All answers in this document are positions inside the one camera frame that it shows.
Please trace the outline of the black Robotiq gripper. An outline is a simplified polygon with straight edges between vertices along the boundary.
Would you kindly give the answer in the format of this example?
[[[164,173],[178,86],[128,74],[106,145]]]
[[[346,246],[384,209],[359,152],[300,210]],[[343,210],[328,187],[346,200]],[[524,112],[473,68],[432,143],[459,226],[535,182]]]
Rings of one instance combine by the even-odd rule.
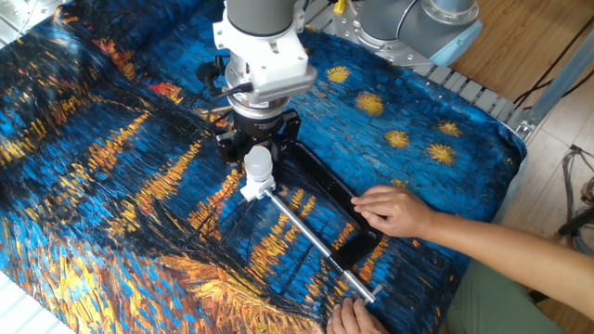
[[[240,164],[251,148],[253,140],[270,138],[270,151],[274,161],[281,161],[296,141],[301,117],[295,109],[264,119],[254,119],[233,112],[234,130],[215,136],[222,161],[230,166]]]

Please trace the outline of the person's right hand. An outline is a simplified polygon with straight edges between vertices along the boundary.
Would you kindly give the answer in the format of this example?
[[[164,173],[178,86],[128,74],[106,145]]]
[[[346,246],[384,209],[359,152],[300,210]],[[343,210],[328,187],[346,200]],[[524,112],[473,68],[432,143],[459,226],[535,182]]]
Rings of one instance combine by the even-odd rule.
[[[372,227],[390,237],[424,238],[438,215],[409,190],[397,186],[374,186],[351,203]]]

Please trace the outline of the person's left hand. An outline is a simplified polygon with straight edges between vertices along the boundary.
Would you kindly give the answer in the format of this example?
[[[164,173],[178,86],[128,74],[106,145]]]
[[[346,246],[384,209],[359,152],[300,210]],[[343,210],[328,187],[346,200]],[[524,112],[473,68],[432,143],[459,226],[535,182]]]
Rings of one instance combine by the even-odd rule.
[[[361,299],[351,298],[334,305],[326,332],[328,334],[388,334],[387,329],[367,310]]]

